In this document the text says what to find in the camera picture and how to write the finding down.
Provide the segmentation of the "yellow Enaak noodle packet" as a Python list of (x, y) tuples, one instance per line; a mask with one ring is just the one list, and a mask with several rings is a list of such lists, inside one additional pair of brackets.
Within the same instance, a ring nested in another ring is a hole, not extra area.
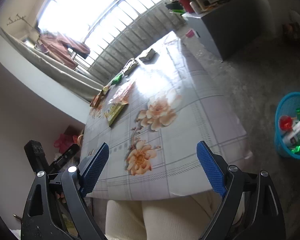
[(114, 123), (122, 110), (128, 105), (126, 101), (120, 101), (116, 103), (111, 103), (107, 106), (104, 116), (108, 122), (109, 127)]

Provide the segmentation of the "clear pink printed plastic bag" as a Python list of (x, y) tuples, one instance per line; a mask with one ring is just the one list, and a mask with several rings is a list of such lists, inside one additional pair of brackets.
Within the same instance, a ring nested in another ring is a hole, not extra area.
[(121, 85), (108, 103), (113, 104), (125, 101), (131, 89), (134, 87), (134, 83), (135, 81), (128, 81)]

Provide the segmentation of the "blue mesh trash basket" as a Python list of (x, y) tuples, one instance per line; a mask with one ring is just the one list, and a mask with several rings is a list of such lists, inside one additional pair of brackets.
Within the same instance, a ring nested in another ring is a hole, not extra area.
[(300, 155), (294, 154), (290, 150), (290, 146), (287, 147), (282, 139), (290, 132), (282, 131), (279, 128), (279, 118), (282, 115), (288, 115), (293, 118), (293, 126), (298, 122), (297, 109), (300, 108), (300, 92), (292, 92), (287, 94), (283, 99), (281, 99), (275, 114), (275, 149), (279, 155), (286, 158), (294, 158), (300, 160)]

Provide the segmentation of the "red plastic wrapper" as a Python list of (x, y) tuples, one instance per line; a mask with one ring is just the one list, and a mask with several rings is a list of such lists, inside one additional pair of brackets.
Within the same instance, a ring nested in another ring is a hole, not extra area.
[(289, 131), (293, 127), (293, 118), (288, 115), (282, 115), (279, 118), (279, 128), (282, 131)]

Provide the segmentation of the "white bottle red cap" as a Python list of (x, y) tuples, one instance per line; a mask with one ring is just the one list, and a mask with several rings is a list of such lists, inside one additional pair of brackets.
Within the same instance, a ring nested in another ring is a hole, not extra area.
[(300, 140), (300, 121), (282, 139), (283, 143), (289, 147), (296, 145)]

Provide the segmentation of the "brown snack packet left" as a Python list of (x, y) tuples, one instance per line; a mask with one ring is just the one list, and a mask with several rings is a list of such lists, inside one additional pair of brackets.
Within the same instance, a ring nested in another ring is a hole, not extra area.
[(98, 95), (96, 95), (93, 100), (90, 103), (90, 107), (92, 108), (97, 108), (98, 105), (100, 104), (100, 101), (103, 99), (103, 95), (101, 93), (99, 93)]

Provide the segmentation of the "brown snack packet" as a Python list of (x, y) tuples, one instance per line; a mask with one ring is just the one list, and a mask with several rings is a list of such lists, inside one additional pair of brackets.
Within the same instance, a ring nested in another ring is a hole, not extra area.
[(109, 90), (110, 90), (110, 85), (104, 86), (102, 91), (101, 91), (102, 95), (107, 95)]
[(98, 105), (100, 104), (100, 101), (103, 99), (103, 95), (101, 93), (99, 93), (98, 95), (96, 95), (93, 100), (90, 103), (90, 107), (92, 108), (97, 108)]
[(123, 74), (129, 75), (137, 66), (139, 65), (138, 61), (135, 58), (131, 58), (123, 67)]

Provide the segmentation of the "floral tablecloth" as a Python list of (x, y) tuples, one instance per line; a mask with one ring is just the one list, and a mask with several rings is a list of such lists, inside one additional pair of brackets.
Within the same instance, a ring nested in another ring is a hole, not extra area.
[(82, 156), (109, 146), (93, 198), (157, 200), (210, 190), (196, 154), (200, 141), (229, 164), (243, 168), (252, 160), (239, 118), (181, 39), (170, 32), (152, 48), (152, 62), (129, 78), (127, 104), (114, 123), (105, 113), (116, 87), (89, 114)]

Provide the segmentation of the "left grey curtain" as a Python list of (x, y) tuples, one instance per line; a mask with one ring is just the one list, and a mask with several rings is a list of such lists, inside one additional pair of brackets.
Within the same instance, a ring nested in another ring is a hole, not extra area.
[(1, 27), (0, 35), (13, 46), (18, 53), (27, 59), (27, 61), (80, 98), (91, 102), (102, 90), (102, 86), (99, 83), (71, 70), (69, 67), (34, 48), (28, 47), (23, 42), (8, 34)]

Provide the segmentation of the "small green snack packet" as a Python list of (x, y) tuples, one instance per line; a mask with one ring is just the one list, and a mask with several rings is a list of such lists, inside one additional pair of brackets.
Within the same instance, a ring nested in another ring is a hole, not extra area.
[(120, 72), (112, 79), (110, 85), (113, 86), (113, 85), (119, 84), (121, 82), (122, 78), (123, 78), (123, 73)]

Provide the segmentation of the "hanging pink clothes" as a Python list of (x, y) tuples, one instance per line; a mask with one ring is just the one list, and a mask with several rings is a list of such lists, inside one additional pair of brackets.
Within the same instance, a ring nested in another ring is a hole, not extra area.
[(39, 40), (52, 57), (70, 69), (75, 69), (77, 64), (72, 59), (68, 51), (69, 48), (83, 59), (86, 59), (90, 54), (90, 48), (86, 44), (77, 42), (60, 33), (55, 35), (50, 32), (45, 32), (42, 33)]

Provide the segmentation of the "white small box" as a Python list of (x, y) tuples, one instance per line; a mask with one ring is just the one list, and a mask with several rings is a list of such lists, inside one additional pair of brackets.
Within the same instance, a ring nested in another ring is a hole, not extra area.
[(141, 62), (151, 61), (156, 53), (157, 52), (153, 48), (148, 48), (139, 55), (139, 60)]

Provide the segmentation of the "grey side cabinet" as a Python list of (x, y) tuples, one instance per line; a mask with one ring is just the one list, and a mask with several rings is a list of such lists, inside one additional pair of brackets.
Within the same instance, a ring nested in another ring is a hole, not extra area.
[(182, 15), (206, 50), (221, 60), (260, 34), (256, 8), (252, 0), (231, 0), (199, 15)]

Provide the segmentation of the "metal balcony railing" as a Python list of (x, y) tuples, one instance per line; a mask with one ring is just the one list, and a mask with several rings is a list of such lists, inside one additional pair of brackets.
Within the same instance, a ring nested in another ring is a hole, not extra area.
[(85, 37), (87, 58), (72, 53), (76, 71), (104, 85), (129, 59), (183, 27), (183, 18), (166, 8), (169, 1), (116, 0)]

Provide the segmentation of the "red thermos bottle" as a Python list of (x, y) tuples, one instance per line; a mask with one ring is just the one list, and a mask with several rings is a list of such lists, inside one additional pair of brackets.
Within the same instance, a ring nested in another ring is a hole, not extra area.
[(178, 0), (179, 3), (183, 6), (183, 8), (185, 9), (186, 12), (192, 14), (194, 13), (194, 10), (192, 9), (191, 5), (190, 5), (190, 0)]

